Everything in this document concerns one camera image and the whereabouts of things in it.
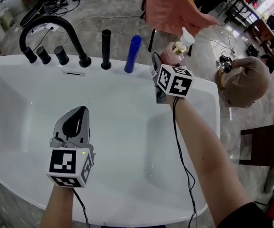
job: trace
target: pink cloth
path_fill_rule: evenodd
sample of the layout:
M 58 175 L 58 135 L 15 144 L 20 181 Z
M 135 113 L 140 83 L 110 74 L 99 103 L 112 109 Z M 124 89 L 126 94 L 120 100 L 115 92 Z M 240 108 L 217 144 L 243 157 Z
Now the pink cloth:
M 182 27 L 196 36 L 203 28 L 217 24 L 217 20 L 203 14 L 193 0 L 146 0 L 146 22 L 158 31 L 177 36 L 183 34 Z

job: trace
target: sink drain slot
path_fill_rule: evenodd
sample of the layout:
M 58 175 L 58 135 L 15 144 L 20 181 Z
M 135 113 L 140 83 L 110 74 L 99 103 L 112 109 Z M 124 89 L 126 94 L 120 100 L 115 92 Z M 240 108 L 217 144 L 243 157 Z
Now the sink drain slot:
M 79 73 L 79 72 L 65 72 L 65 71 L 63 71 L 63 74 L 85 77 L 84 73 Z

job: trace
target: pink bottle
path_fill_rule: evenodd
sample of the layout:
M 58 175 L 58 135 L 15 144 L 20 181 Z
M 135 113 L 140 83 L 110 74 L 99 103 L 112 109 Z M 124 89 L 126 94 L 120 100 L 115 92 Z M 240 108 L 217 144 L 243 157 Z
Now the pink bottle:
M 171 42 L 166 47 L 165 51 L 160 55 L 160 57 L 164 64 L 175 66 L 184 59 L 185 51 L 186 46 L 180 41 L 176 43 Z

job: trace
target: black faucet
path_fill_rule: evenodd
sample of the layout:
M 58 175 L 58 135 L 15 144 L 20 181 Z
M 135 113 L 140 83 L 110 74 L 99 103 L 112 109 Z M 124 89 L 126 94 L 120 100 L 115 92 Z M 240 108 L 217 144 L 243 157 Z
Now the black faucet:
M 76 51 L 79 54 L 80 66 L 88 67 L 91 64 L 91 59 L 84 52 L 72 25 L 67 20 L 57 17 L 57 16 L 43 16 L 38 19 L 35 19 L 35 20 L 31 21 L 30 23 L 28 23 L 27 26 L 21 32 L 20 49 L 24 53 L 24 55 L 28 58 L 30 63 L 34 63 L 37 60 L 37 56 L 32 52 L 30 47 L 26 46 L 26 37 L 27 37 L 28 33 L 34 27 L 44 24 L 44 23 L 52 23 L 52 24 L 56 24 L 56 25 L 59 25 L 60 27 L 64 28 L 67 31 L 70 40 L 72 41 Z

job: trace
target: sink basin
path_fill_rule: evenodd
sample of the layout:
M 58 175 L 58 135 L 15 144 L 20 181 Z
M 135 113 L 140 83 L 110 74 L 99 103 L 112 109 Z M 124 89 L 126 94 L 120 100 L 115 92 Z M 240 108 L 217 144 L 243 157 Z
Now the sink basin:
M 29 203 L 45 209 L 52 182 L 46 176 L 49 140 L 67 111 L 89 109 L 90 144 L 95 165 L 87 186 L 76 189 L 90 224 L 144 227 L 190 219 L 193 206 L 181 165 L 169 105 L 156 104 L 149 66 L 101 58 L 81 68 L 78 56 L 61 66 L 51 55 L 43 65 L 23 55 L 0 57 L 0 183 Z M 220 136 L 215 83 L 196 78 L 187 98 Z M 196 178 L 182 136 L 187 168 Z M 193 188 L 198 215 L 207 208 L 198 179 Z M 85 222 L 74 199 L 73 219 Z

